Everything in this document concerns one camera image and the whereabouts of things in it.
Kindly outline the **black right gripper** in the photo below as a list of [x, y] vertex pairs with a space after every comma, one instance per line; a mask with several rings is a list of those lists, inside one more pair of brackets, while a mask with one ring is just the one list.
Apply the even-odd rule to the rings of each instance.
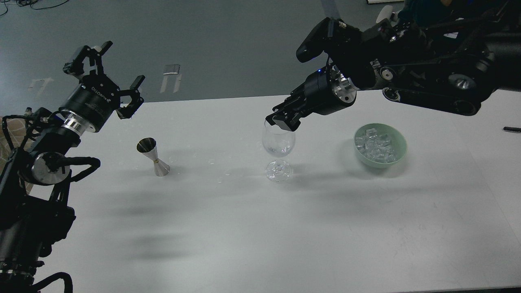
[[285, 102], [272, 108], [266, 116], [270, 126], [295, 132], [301, 118], [311, 113], [329, 115], [350, 107], [357, 98], [358, 87], [339, 70], [317, 70], [292, 91]]

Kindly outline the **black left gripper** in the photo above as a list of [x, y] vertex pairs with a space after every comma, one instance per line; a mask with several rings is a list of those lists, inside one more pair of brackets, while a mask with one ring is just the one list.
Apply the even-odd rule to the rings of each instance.
[[[59, 107], [61, 112], [71, 112], [87, 120], [90, 132], [99, 132], [113, 111], [120, 119], [129, 119], [144, 103], [138, 88], [145, 80], [144, 75], [136, 77], [127, 90], [119, 90], [104, 72], [102, 56], [113, 45], [106, 41], [99, 48], [84, 45], [65, 63], [63, 72], [78, 80], [78, 86]], [[120, 98], [130, 97], [127, 106], [119, 107]]]

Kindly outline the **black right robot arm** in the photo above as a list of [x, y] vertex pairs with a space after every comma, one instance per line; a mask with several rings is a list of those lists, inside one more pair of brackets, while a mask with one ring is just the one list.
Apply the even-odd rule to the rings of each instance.
[[520, 91], [520, 2], [407, 0], [365, 31], [324, 18], [296, 57], [305, 63], [322, 53], [326, 65], [273, 108], [269, 125], [296, 131], [302, 118], [350, 107], [364, 90], [472, 116], [495, 91]]

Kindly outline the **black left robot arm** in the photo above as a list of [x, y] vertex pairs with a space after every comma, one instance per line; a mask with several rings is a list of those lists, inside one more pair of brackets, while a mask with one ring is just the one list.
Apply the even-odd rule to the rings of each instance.
[[143, 104], [136, 77], [129, 89], [106, 75], [102, 58], [112, 46], [84, 45], [63, 72], [79, 83], [57, 111], [30, 108], [23, 115], [1, 119], [10, 154], [1, 174], [1, 291], [39, 293], [62, 280], [65, 293], [73, 292], [69, 274], [58, 272], [39, 282], [34, 276], [52, 246], [67, 237], [76, 219], [68, 204], [70, 185], [101, 165], [95, 157], [68, 157], [85, 132], [99, 132], [116, 113], [129, 119]]

